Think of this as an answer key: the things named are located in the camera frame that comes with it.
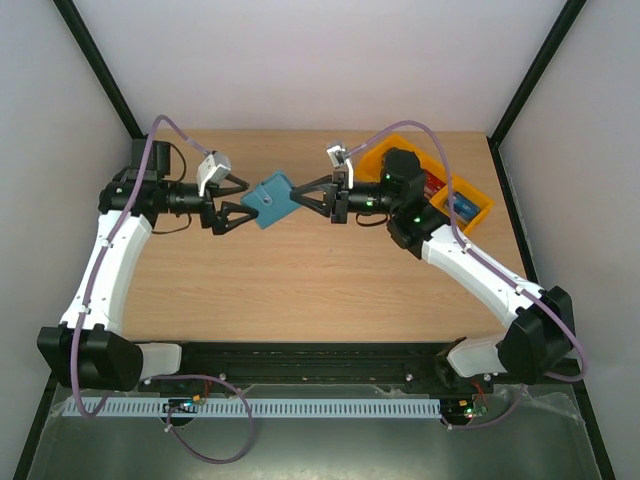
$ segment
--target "white cable tray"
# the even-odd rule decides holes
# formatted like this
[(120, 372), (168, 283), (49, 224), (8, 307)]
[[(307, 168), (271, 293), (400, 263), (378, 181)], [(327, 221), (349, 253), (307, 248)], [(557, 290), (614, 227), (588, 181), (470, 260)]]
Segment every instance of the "white cable tray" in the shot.
[[(99, 417), (159, 417), (164, 416), (166, 398), (110, 398)], [(87, 410), (92, 411), (100, 397), (86, 397)], [(430, 399), (249, 399), (255, 418), (440, 418), (440, 401)], [(237, 399), (210, 398), (204, 406), (188, 407), (188, 413), (175, 412), (179, 417), (242, 418), (246, 412)], [(79, 417), (73, 398), (68, 398), (63, 417)]]

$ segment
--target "black frame edge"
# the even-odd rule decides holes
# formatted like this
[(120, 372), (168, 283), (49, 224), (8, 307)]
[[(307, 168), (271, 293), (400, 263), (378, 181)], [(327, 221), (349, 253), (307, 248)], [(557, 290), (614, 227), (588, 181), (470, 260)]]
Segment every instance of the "black frame edge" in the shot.
[(491, 135), (489, 145), (492, 149), (494, 147), (500, 147), (504, 141), (507, 133), (509, 133), (509, 130), (520, 114), (522, 107), (527, 103), (531, 92), (533, 92), (534, 88), (538, 84), (540, 77), (542, 77), (542, 74), (547, 69), (551, 59), (554, 57), (556, 51), (562, 44), (564, 37), (571, 29), (573, 22), (578, 18), (578, 14), (582, 10), (582, 7), (584, 7), (585, 3), (587, 3), (587, 0), (567, 0), (564, 7), (562, 7), (558, 18), (547, 34), (547, 38), (545, 38), (542, 43), (542, 46), (533, 59), (529, 70), (522, 79), (518, 90), (516, 90), (511, 102), (509, 102), (509, 106), (498, 122), (498, 126), (494, 130), (493, 135)]
[(509, 214), (509, 220), (511, 220), (511, 228), (513, 234), (516, 237), (516, 243), (518, 244), (518, 250), (520, 251), (520, 258), (524, 266), (525, 275), (529, 280), (535, 283), (538, 282), (538, 274), (533, 264), (533, 258), (531, 257), (531, 250), (529, 249), (529, 243), (527, 242), (527, 236), (524, 233), (524, 227), (520, 221), (520, 214), (516, 207), (516, 202), (511, 191), (511, 185), (509, 184), (509, 178), (504, 168), (502, 156), (498, 147), (492, 147), (491, 139), (487, 138), (489, 144), (489, 150), (491, 151), (491, 158), (493, 159), (493, 165), (496, 169), (496, 175), (500, 182), (500, 189), (502, 190), (502, 196), (504, 203), (507, 205), (507, 213)]
[(113, 108), (120, 117), (124, 128), (127, 129), (132, 139), (144, 138), (138, 122), (136, 122), (129, 105), (124, 99), (113, 75), (111, 75), (109, 67), (104, 61), (104, 58), (102, 58), (102, 54), (93, 41), (91, 33), (89, 33), (89, 29), (85, 25), (84, 20), (82, 20), (80, 12), (78, 12), (73, 0), (53, 0), (53, 3), (58, 8), (60, 15), (67, 24), (80, 50), (82, 50), (87, 62), (89, 62), (93, 73), (95, 73), (109, 101), (111, 101)]
[(49, 408), (51, 408), (51, 402), (53, 402), (57, 385), (58, 380), (53, 375), (50, 375), (47, 380), (47, 384), (45, 385), (44, 392), (42, 392), (42, 397), (40, 398), (38, 409), (36, 410), (35, 417), (31, 423), (27, 439), (24, 442), (24, 447), (22, 448), (18, 465), (16, 466), (16, 470), (13, 474), (13, 480), (23, 480), (29, 476), (29, 471), (31, 470), (31, 465), (33, 464), (33, 459), (36, 456), (36, 450), (40, 443), (42, 431), (44, 430), (47, 418), (49, 417)]
[(598, 470), (600, 470), (600, 476), (605, 480), (614, 480), (616, 478), (613, 472), (613, 466), (607, 453), (607, 448), (602, 439), (600, 433), (600, 427), (598, 427), (598, 421), (596, 419), (591, 400), (589, 399), (589, 393), (584, 382), (579, 382), (573, 385), (573, 392), (578, 402), (578, 408), (580, 409), (580, 415), (585, 422), (587, 428), (587, 435), (591, 442), (591, 448), (593, 449), (593, 455), (596, 457), (596, 464)]

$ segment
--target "black cable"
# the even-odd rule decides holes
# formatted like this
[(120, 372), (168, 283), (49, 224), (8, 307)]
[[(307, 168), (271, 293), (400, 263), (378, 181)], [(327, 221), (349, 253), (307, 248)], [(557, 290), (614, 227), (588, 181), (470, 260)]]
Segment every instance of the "black cable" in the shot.
[(178, 155), (180, 155), (180, 159), (182, 160), (182, 175), (180, 175), (180, 178), (178, 178), (178, 180), (175, 180), (176, 182), (181, 182), (182, 180), (184, 180), (184, 177), (187, 176), (187, 159), (184, 158), (184, 155), (182, 154), (180, 149), (178, 147), (176, 147), (173, 143), (169, 143), (169, 145), (176, 152), (178, 152)]
[[(182, 154), (180, 149), (176, 147), (173, 143), (169, 143), (169, 145), (176, 152), (178, 152), (178, 155), (180, 155), (180, 159), (182, 160), (182, 173), (180, 174), (180, 177), (177, 180), (172, 180), (175, 183), (180, 183), (182, 180), (184, 180), (184, 177), (187, 176), (187, 159), (184, 158), (184, 155)], [(169, 235), (170, 233), (182, 232), (183, 230), (186, 230), (191, 226), (191, 222), (193, 222), (193, 218), (191, 218), (190, 213), (187, 213), (187, 224), (185, 226), (176, 228), (175, 230), (166, 230), (166, 231), (152, 230), (151, 233), (153, 233), (154, 235)]]
[(169, 235), (170, 233), (182, 232), (191, 226), (192, 221), (191, 214), (187, 213), (187, 224), (185, 226), (176, 228), (175, 230), (152, 230), (151, 233), (154, 235)]
[(363, 215), (362, 213), (356, 213), (356, 223), (361, 227), (379, 227), (380, 225), (384, 225), (389, 221), (389, 215), (386, 215), (386, 214), (382, 214), (382, 215), (384, 215), (384, 219), (382, 220), (379, 220), (377, 222), (371, 222), (371, 223), (362, 223), (361, 221), (358, 220), (360, 217), (370, 217), (371, 215)]

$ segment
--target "gray floor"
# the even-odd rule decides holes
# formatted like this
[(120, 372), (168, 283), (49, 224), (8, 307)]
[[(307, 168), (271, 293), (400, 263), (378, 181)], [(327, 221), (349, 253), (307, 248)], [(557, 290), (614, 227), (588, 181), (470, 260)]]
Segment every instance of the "gray floor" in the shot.
[[(251, 452), (224, 466), (187, 455), (159, 419), (52, 416), (29, 478), (600, 478), (584, 425), (571, 418), (577, 411), (565, 395), (572, 395), (570, 387), (531, 393), (539, 398), (523, 402), (504, 423), (468, 432), (448, 432), (437, 420), (259, 420)], [(496, 412), (505, 405), (504, 397), (489, 401)], [(237, 451), (246, 433), (246, 420), (200, 418), (183, 436), (203, 454), (222, 458)]]

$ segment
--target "blue wallet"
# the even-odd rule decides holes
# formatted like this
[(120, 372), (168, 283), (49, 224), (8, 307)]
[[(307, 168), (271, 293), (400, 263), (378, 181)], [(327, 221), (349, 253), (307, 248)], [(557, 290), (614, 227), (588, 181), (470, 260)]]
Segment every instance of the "blue wallet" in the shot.
[(255, 186), (240, 202), (258, 211), (256, 223), (265, 229), (300, 207), (289, 198), (293, 183), (282, 170)]

